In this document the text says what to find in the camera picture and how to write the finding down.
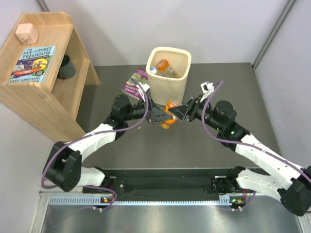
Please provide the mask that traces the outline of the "small orange bottle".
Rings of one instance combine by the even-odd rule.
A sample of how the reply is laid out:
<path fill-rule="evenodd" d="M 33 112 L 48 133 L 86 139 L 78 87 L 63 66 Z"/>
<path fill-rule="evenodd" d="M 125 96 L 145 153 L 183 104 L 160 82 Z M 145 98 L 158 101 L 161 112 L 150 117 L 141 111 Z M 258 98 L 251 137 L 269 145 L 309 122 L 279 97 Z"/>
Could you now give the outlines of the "small orange bottle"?
<path fill-rule="evenodd" d="M 169 101 L 167 102 L 167 104 L 166 104 L 166 106 L 165 106 L 165 108 L 164 108 L 164 111 L 165 111 L 166 113 L 168 113 L 169 115 L 171 115 L 173 118 L 170 119 L 170 120 L 165 120 L 165 121 L 161 122 L 160 125 L 161 125 L 161 127 L 162 127 L 163 129 L 169 129 L 174 123 L 177 122 L 178 118 L 177 118 L 174 114 L 172 114 L 172 113 L 169 111 L 169 109 L 172 108 L 172 107 L 176 107 L 176 106 L 178 106 L 178 105 L 180 105 L 180 104 L 181 104 L 181 103 L 180 103 L 179 101 L 177 101 L 177 100 L 169 100 Z"/>

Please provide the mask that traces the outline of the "cream plastic bin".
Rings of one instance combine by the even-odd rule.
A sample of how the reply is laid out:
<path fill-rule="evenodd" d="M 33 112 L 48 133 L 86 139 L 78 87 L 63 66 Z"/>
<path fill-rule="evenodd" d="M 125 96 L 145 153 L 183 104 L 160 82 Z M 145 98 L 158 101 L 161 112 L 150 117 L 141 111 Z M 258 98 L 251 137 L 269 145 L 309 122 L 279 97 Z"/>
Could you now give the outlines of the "cream plastic bin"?
<path fill-rule="evenodd" d="M 150 67 L 155 67 L 162 59 L 166 59 L 181 77 L 178 79 L 166 78 L 160 76 L 158 73 L 152 74 L 150 72 Z M 148 76 L 151 96 L 156 104 L 166 105 L 169 100 L 182 101 L 191 59 L 191 54 L 182 49 L 157 47 L 152 50 L 145 69 Z"/>

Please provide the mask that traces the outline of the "orange bottle white cap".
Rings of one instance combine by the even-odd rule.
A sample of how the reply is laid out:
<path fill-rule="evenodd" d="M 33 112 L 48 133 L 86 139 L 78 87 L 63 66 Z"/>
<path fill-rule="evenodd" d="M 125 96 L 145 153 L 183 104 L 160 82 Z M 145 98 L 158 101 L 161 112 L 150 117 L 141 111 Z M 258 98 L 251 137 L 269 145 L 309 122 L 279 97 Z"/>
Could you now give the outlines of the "orange bottle white cap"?
<path fill-rule="evenodd" d="M 181 77 L 166 59 L 160 60 L 155 67 L 158 74 L 162 77 L 176 79 Z"/>

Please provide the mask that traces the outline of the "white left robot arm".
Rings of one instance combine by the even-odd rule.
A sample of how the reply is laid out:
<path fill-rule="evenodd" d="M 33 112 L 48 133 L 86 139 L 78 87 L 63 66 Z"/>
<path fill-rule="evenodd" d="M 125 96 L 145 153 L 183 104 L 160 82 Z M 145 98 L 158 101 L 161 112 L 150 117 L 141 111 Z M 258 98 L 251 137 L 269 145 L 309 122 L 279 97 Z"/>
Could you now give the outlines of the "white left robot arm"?
<path fill-rule="evenodd" d="M 110 180 L 100 168 L 86 168 L 82 162 L 95 151 L 119 139 L 130 130 L 130 120 L 146 120 L 158 123 L 171 120 L 173 116 L 160 109 L 152 100 L 141 99 L 132 105 L 126 95 L 114 99 L 110 115 L 96 129 L 79 139 L 56 142 L 43 169 L 42 181 L 52 182 L 52 188 L 59 187 L 69 192 L 75 187 L 93 186 L 99 192 L 110 188 Z"/>

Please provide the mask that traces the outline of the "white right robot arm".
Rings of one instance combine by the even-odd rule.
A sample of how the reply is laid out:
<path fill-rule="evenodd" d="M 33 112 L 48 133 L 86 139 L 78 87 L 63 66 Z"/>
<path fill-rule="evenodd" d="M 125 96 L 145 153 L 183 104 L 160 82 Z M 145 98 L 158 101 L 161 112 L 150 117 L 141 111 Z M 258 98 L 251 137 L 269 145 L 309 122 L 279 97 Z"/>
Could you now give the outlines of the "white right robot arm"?
<path fill-rule="evenodd" d="M 296 216 L 311 212 L 311 169 L 286 160 L 259 142 L 235 121 L 237 113 L 230 102 L 221 100 L 211 107 L 208 100 L 191 98 L 169 111 L 181 121 L 198 119 L 204 128 L 215 129 L 215 140 L 267 172 L 261 175 L 241 166 L 229 170 L 226 184 L 230 191 L 250 189 L 262 193 Z"/>

